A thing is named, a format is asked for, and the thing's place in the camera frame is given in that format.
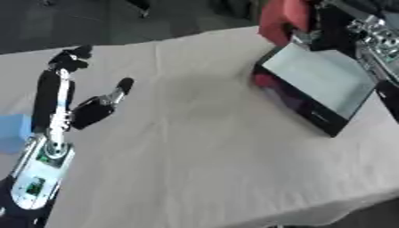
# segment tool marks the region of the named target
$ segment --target black box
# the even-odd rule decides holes
[[[312,53],[293,43],[276,47],[258,61],[252,81],[273,90],[286,106],[331,137],[342,131],[376,86],[342,53]]]

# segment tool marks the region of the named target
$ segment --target gray floor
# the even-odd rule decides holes
[[[208,0],[152,0],[151,16],[124,0],[0,1],[0,54],[71,45],[124,45],[253,25],[220,16]]]
[[[399,199],[354,212],[341,221],[318,228],[398,228]]]

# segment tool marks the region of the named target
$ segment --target blue cloth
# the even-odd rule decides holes
[[[30,137],[31,117],[18,114],[0,117],[0,153],[20,152]]]

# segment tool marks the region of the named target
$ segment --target white tablecloth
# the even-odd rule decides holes
[[[327,224],[399,193],[399,127],[376,95],[330,139],[248,86],[272,46],[257,28],[95,47],[78,104],[136,79],[111,118],[70,134],[77,156],[49,228]],[[30,113],[58,50],[0,56],[0,114]],[[17,157],[0,155],[6,173]]]

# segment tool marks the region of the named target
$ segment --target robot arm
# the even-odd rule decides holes
[[[75,157],[64,134],[83,129],[111,115],[129,93],[134,80],[124,78],[108,95],[95,96],[69,108],[75,83],[70,74],[87,68],[91,46],[64,50],[49,62],[37,83],[31,136],[13,171],[0,182],[0,227],[45,227],[61,181]]]

